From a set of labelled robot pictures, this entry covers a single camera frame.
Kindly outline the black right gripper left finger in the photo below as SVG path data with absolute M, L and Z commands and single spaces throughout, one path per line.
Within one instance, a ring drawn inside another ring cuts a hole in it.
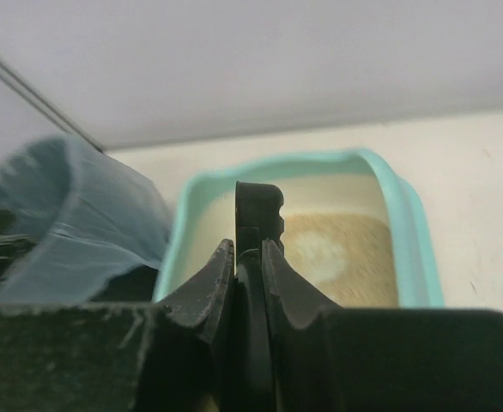
M 0 305 L 0 411 L 195 411 L 219 399 L 234 251 L 163 300 Z

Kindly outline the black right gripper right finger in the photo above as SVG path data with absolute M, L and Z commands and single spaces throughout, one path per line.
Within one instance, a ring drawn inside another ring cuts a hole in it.
M 503 312 L 345 308 L 262 258 L 286 411 L 503 411 Z

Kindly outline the translucent blue bin liner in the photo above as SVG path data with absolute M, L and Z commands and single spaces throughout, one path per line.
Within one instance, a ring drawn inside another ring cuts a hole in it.
M 170 215 L 154 184 L 77 136 L 49 136 L 0 161 L 9 235 L 35 247 L 0 281 L 0 303 L 83 303 L 115 276 L 159 272 Z

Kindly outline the black litter scoop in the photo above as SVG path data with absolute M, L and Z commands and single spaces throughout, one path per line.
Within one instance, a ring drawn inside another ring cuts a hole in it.
M 232 386 L 227 407 L 275 411 L 276 386 L 262 273 L 263 242 L 280 244 L 283 195 L 275 185 L 235 186 L 236 278 L 233 301 Z

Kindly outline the teal litter box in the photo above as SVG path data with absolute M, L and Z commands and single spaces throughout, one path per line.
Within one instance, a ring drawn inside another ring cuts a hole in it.
M 155 301 L 192 277 L 222 239 L 234 238 L 238 181 L 276 185 L 286 217 L 339 212 L 382 221 L 391 230 L 400 306 L 444 305 L 421 199 L 385 159 L 367 148 L 279 154 L 195 175 L 179 197 Z

